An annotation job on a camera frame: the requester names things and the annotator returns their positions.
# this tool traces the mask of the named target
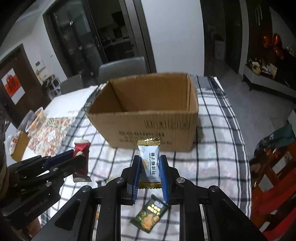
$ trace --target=checkered tablecloth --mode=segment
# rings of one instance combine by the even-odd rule
[[[214,78],[193,76],[199,102],[196,148],[191,152],[161,152],[168,164],[178,169],[180,176],[194,184],[219,186],[248,216],[251,214],[250,171],[246,148],[235,114],[228,97]],[[60,189],[61,200],[42,216],[44,225],[79,189],[88,184],[97,187],[95,181],[118,177],[124,168],[131,166],[138,150],[111,148],[86,117],[84,110],[91,104],[102,85],[98,87],[79,112],[69,128],[58,153],[74,148],[75,139],[91,142],[89,175],[91,183],[73,183],[72,176],[65,179]],[[179,206],[172,206],[147,234],[129,221],[154,194],[162,198],[161,189],[140,189],[134,206],[121,208],[122,240],[179,240]]]

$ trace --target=metal bolt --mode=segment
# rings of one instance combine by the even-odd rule
[[[91,189],[90,186],[85,186],[85,188],[82,190],[83,192],[88,192]]]
[[[185,182],[185,178],[183,178],[183,177],[178,177],[178,178],[177,178],[177,182],[178,182],[178,183],[184,183],[184,182]]]
[[[212,192],[217,192],[219,190],[217,186],[211,186],[210,189]]]
[[[123,183],[124,182],[124,178],[123,177],[118,177],[118,178],[116,178],[116,182],[117,183]]]

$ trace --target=brown box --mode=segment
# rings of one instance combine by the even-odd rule
[[[162,151],[190,151],[198,116],[196,88],[183,73],[113,79],[86,115],[111,147],[134,149],[139,139],[159,137]]]
[[[21,161],[22,156],[24,155],[24,152],[26,150],[26,147],[30,141],[30,138],[26,135],[24,132],[20,132],[20,138],[18,139],[16,146],[15,146],[15,151],[11,155],[11,158],[15,161]]]

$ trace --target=red snack package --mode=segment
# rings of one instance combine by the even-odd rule
[[[91,182],[90,176],[88,176],[89,173],[89,147],[91,143],[89,140],[75,140],[74,142],[75,148],[73,157],[77,155],[83,155],[86,159],[86,165],[85,168],[79,170],[78,172],[73,173],[73,182]]]

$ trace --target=wooden chair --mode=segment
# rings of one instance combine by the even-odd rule
[[[286,166],[275,173],[273,167],[289,152],[292,159]],[[251,221],[260,228],[266,221],[270,222],[263,234],[272,241],[282,236],[296,217],[296,142],[284,148],[265,148],[257,157],[250,160],[252,211]],[[263,192],[258,184],[263,176],[273,188]]]

